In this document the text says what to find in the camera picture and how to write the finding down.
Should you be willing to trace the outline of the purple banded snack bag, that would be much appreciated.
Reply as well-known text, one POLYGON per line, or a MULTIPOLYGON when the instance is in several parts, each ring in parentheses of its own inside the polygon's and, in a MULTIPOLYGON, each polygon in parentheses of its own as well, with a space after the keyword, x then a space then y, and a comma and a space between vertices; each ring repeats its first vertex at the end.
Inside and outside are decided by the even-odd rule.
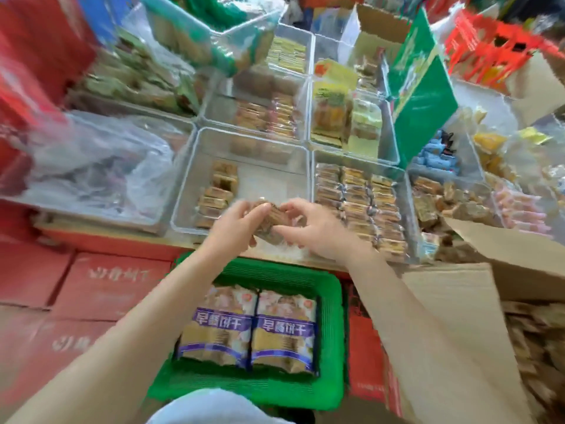
POLYGON ((315 375, 317 316, 316 299, 261 291, 251 335, 251 368, 315 375))
POLYGON ((177 359, 245 369, 258 292, 240 285, 212 285, 175 346, 177 359))

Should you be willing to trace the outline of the person's left hand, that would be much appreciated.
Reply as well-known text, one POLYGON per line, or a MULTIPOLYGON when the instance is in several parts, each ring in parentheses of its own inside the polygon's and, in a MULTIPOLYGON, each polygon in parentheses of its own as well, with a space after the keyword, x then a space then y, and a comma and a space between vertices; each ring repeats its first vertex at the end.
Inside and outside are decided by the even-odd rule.
POLYGON ((214 223, 198 253, 216 264, 226 265, 247 249, 237 249, 234 239, 234 203, 214 223))

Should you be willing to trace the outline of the person's left forearm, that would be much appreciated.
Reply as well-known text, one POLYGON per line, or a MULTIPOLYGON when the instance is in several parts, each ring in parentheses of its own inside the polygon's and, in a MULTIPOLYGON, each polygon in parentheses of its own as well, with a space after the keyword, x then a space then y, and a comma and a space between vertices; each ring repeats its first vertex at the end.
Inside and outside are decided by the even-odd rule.
POLYGON ((123 424, 212 281, 239 252, 201 246, 5 424, 123 424))

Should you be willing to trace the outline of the pile of brown snack pieces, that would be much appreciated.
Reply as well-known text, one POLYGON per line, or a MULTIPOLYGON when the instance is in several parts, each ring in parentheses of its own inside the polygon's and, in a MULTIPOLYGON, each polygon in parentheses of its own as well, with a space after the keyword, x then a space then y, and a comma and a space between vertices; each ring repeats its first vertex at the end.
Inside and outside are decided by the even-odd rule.
POLYGON ((447 218, 502 227, 492 189, 465 178, 432 179, 410 174, 416 220, 423 232, 446 232, 447 218))

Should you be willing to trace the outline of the person's right forearm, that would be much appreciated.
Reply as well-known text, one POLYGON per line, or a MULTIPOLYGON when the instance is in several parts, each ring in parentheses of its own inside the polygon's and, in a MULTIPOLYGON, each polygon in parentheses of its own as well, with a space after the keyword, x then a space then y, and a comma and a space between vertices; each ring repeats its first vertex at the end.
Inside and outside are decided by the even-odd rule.
POLYGON ((375 249, 352 250, 341 261, 421 424, 534 424, 375 249))

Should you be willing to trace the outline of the white garment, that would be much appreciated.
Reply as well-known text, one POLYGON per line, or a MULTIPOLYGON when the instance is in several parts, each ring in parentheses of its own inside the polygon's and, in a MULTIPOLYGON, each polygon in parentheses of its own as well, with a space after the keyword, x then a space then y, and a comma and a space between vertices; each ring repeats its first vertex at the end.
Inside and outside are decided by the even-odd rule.
POLYGON ((146 424, 295 424, 266 414, 250 400, 220 388, 200 389, 156 411, 146 424))

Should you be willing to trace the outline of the rows of brown striped packets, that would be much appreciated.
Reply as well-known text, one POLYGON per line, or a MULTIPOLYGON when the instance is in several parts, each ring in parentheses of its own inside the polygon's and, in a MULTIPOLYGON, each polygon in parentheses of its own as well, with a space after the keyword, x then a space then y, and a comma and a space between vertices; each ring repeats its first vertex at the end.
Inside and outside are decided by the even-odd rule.
POLYGON ((314 165, 314 201, 328 208, 387 261, 405 263, 408 241, 395 181, 336 163, 314 165))

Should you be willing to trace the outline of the small open cardboard box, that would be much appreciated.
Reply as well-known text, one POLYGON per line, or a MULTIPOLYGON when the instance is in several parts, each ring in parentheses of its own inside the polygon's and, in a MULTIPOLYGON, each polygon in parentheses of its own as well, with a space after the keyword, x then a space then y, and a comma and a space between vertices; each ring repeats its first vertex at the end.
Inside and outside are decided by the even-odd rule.
POLYGON ((411 21, 404 17, 386 12, 366 4, 357 3, 343 29, 337 46, 337 61, 353 66, 362 56, 373 56, 382 52, 385 62, 385 90, 387 99, 392 99, 388 85, 388 68, 401 46, 404 44, 411 27, 411 21))

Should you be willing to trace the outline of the crumpled clear plastic bag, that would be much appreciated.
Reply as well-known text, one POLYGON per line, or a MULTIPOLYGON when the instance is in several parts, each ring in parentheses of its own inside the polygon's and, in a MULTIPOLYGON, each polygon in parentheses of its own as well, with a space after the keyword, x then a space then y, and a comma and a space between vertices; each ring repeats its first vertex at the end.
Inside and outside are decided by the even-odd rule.
POLYGON ((64 113, 29 134, 32 167, 18 196, 25 204, 141 225, 161 218, 177 163, 167 135, 181 133, 145 116, 64 113))

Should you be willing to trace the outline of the row of brown snack packets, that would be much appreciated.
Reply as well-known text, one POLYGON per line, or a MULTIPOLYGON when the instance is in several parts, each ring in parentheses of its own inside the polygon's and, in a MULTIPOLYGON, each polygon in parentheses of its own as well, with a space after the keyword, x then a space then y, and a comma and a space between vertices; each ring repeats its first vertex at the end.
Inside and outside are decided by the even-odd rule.
POLYGON ((213 161, 210 183, 203 189, 197 202, 194 227, 209 230, 235 199, 238 185, 236 163, 220 159, 213 161))

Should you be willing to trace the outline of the handful of brown snack packets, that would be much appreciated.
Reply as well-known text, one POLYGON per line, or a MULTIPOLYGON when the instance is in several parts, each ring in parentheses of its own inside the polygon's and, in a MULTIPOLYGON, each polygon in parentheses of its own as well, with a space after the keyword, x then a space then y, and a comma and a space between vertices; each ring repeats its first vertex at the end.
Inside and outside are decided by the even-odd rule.
POLYGON ((292 227, 305 227, 306 218, 304 216, 299 216, 297 218, 288 217, 287 213, 281 211, 280 208, 272 202, 265 199, 258 199, 251 203, 251 209, 254 209, 264 203, 269 203, 271 205, 270 212, 265 216, 264 220, 254 231, 253 236, 259 238, 273 246, 280 246, 285 243, 283 236, 279 235, 277 232, 272 231, 274 226, 292 226, 292 227))

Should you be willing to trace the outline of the stack of orange snack packets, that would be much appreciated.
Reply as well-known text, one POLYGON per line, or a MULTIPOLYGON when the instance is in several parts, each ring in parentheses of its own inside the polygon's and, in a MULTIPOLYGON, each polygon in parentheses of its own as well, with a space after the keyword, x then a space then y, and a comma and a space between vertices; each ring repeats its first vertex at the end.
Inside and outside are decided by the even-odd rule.
POLYGON ((278 140, 297 141, 297 116, 293 97, 276 92, 268 106, 236 99, 234 125, 265 133, 278 140))

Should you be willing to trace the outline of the pile of blue snack packets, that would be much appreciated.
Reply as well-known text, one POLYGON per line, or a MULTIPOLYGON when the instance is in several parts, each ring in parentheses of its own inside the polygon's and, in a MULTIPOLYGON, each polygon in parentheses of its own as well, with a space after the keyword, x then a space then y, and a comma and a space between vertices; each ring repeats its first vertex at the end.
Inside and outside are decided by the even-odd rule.
POLYGON ((413 157, 412 164, 455 176, 461 172, 454 132, 439 129, 432 139, 413 157))

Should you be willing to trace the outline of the green carton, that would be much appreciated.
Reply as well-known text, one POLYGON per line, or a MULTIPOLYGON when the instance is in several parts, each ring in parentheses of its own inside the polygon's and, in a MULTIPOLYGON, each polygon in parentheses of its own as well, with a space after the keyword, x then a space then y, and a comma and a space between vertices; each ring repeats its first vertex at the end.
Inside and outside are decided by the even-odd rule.
POLYGON ((398 166, 406 169, 458 109, 442 47, 424 7, 411 22, 389 68, 388 82, 394 103, 398 166))

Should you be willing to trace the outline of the pile of green snack packets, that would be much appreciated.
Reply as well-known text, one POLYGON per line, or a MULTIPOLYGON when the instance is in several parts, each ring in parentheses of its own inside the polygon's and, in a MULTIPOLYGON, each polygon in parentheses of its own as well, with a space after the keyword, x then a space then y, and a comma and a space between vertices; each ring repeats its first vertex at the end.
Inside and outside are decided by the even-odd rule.
POLYGON ((178 56, 118 27, 114 44, 98 51, 77 88, 106 99, 196 116, 205 83, 178 56))

